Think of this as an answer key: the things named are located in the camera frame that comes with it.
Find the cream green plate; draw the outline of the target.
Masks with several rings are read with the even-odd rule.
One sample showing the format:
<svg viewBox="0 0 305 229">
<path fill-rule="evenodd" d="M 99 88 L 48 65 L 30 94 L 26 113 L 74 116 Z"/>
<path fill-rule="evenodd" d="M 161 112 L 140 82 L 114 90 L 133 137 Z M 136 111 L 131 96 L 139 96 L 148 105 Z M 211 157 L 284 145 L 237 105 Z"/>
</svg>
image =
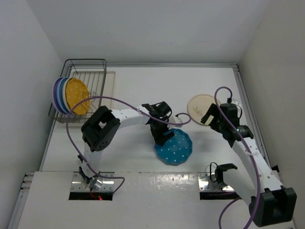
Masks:
<svg viewBox="0 0 305 229">
<path fill-rule="evenodd" d="M 193 97 L 187 104 L 187 111 L 191 119 L 199 125 L 208 126 L 212 121 L 210 116 L 205 124 L 201 123 L 202 117 L 207 113 L 211 104 L 214 104 L 214 97 L 208 94 L 199 94 Z"/>
</svg>

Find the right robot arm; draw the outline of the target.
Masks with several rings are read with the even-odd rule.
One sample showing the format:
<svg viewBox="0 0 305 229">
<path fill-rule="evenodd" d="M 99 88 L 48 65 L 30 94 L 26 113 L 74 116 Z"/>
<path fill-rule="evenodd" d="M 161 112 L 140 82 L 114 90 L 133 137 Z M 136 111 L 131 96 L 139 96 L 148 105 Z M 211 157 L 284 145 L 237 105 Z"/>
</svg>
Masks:
<svg viewBox="0 0 305 229">
<path fill-rule="evenodd" d="M 211 104 L 201 122 L 222 134 L 230 148 L 239 156 L 249 178 L 233 163 L 217 165 L 212 181 L 230 186 L 248 206 L 250 219 L 258 227 L 292 220 L 297 195 L 275 176 L 259 152 L 250 128 L 240 125 L 238 108 L 233 103 Z"/>
</svg>

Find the teal dotted plate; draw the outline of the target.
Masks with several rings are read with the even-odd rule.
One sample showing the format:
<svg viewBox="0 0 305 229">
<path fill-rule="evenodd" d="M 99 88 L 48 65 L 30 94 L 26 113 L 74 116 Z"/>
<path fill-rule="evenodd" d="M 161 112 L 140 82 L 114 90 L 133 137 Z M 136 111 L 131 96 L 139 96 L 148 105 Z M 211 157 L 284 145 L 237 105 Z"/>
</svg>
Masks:
<svg viewBox="0 0 305 229">
<path fill-rule="evenodd" d="M 177 166 L 185 163 L 193 152 L 193 142 L 189 135 L 179 128 L 172 128 L 168 134 L 173 134 L 164 145 L 155 144 L 157 157 L 166 165 Z"/>
</svg>

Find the light blue plate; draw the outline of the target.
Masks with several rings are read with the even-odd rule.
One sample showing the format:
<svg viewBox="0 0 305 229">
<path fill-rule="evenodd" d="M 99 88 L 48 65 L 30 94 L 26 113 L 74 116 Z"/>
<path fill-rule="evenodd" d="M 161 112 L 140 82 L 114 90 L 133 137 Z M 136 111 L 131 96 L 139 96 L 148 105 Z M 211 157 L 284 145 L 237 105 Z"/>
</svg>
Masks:
<svg viewBox="0 0 305 229">
<path fill-rule="evenodd" d="M 68 77 L 61 78 L 61 80 L 59 81 L 58 87 L 57 87 L 57 101 L 64 114 L 67 114 L 69 112 L 64 104 L 63 94 L 62 94 L 64 83 L 67 80 L 68 80 Z"/>
</svg>

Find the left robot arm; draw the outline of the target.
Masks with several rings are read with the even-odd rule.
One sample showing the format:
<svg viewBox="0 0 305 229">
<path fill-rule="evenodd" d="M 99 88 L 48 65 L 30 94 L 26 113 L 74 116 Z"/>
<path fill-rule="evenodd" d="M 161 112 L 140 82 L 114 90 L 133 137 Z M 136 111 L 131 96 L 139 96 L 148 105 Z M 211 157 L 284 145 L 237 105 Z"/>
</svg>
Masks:
<svg viewBox="0 0 305 229">
<path fill-rule="evenodd" d="M 81 127 L 84 140 L 84 159 L 79 173 L 84 183 L 91 190 L 98 190 L 103 178 L 100 173 L 100 160 L 103 150 L 109 146 L 120 128 L 133 125 L 149 125 L 157 145 L 163 146 L 174 137 L 169 128 L 172 110 L 166 102 L 142 104 L 136 109 L 111 110 L 106 106 L 99 107 Z"/>
</svg>

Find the yellow dotted plate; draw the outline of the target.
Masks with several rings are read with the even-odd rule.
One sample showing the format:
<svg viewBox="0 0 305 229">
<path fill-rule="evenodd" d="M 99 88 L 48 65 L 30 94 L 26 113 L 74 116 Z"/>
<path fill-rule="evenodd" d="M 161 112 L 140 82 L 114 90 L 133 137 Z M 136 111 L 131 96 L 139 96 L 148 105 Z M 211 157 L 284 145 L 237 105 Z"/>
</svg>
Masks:
<svg viewBox="0 0 305 229">
<path fill-rule="evenodd" d="M 71 78 L 67 81 L 65 87 L 65 98 L 70 109 L 88 97 L 89 91 L 83 81 L 76 78 Z M 76 115 L 85 115 L 89 111 L 90 105 L 90 100 L 82 102 L 74 108 L 73 113 Z"/>
</svg>

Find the purple plate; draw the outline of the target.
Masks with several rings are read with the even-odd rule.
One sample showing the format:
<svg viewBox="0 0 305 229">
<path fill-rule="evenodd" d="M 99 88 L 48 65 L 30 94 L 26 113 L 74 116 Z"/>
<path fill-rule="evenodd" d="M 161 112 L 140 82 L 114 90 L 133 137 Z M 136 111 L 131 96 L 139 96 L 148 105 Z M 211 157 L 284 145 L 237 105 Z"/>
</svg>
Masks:
<svg viewBox="0 0 305 229">
<path fill-rule="evenodd" d="M 58 86 L 58 83 L 60 82 L 60 80 L 61 80 L 61 78 L 58 78 L 55 81 L 55 83 L 52 87 L 51 98 L 52 98 L 52 105 L 55 107 L 55 109 L 58 112 L 62 113 L 62 109 L 60 108 L 59 103 L 57 101 L 57 86 Z"/>
</svg>

